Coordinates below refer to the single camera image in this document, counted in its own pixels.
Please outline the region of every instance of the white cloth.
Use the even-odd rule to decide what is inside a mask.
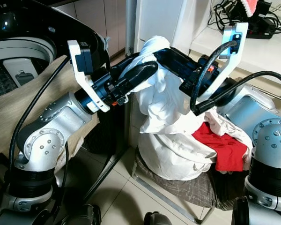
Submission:
[[[153,52],[169,46],[165,38],[154,36],[123,74],[141,63],[156,61]],[[195,116],[189,110],[190,98],[179,91],[181,79],[158,66],[153,76],[132,91],[136,92],[140,111],[148,116],[140,128],[139,150],[149,169],[167,180],[191,180],[206,172],[215,162],[216,152],[192,136],[204,121],[214,133],[229,134],[248,147],[244,155],[246,169],[252,149],[249,136],[218,115],[215,108]]]

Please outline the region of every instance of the tile floor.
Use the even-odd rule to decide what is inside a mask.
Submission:
[[[115,57],[111,65],[120,62],[124,57],[124,53]],[[85,150],[81,151],[85,157],[90,159],[90,162],[95,160],[96,163],[104,163],[100,156],[90,154]],[[102,225],[142,225],[144,216],[149,211],[158,211],[166,215],[173,225],[193,225],[191,220],[163,202],[130,176],[133,163],[134,149],[130,148],[90,198],[89,203],[97,204],[101,209]],[[138,175],[174,203],[189,212],[192,211],[198,218],[202,218],[207,212],[208,209],[182,201],[148,178],[141,176],[140,173]],[[231,218],[231,211],[215,209],[204,224],[230,225]]]

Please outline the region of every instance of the laundry pile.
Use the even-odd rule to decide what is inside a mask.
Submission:
[[[169,47],[165,38],[152,37],[121,76],[136,65],[156,61],[152,53]],[[195,116],[189,110],[190,98],[179,91],[182,80],[158,65],[158,71],[132,91],[141,113],[148,116],[139,135],[148,168],[167,180],[192,180],[212,163],[221,172],[248,170],[249,136],[215,108]]]

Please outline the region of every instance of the beige fabric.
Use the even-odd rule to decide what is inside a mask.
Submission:
[[[41,86],[49,76],[51,76],[64,58],[65,56],[61,56],[56,59],[36,79],[0,96],[0,153],[2,152],[8,157],[10,140],[17,122]],[[34,121],[50,102],[57,100],[69,91],[75,92],[79,88],[78,83],[75,81],[72,65],[68,62],[43,93],[23,126]],[[99,119],[97,114],[94,114],[92,121],[81,127],[69,138],[68,145],[70,156],[74,156],[73,153],[77,144],[81,142],[81,138],[84,138],[97,123],[99,123]]]

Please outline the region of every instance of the pink object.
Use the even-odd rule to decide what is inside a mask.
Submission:
[[[241,0],[248,17],[251,17],[255,10],[258,0]]]

